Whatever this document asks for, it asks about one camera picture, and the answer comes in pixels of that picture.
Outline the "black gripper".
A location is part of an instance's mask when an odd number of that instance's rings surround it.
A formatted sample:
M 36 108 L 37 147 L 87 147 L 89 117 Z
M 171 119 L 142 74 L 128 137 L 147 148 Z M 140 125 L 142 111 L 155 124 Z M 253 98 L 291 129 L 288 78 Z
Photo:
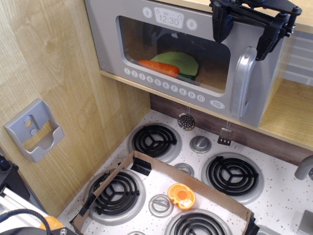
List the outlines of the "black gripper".
M 302 14 L 302 9 L 288 0 L 212 0 L 209 6 L 217 43 L 228 37 L 235 18 L 264 27 L 256 48 L 256 61 L 263 61 L 280 39 L 293 34 L 295 20 Z

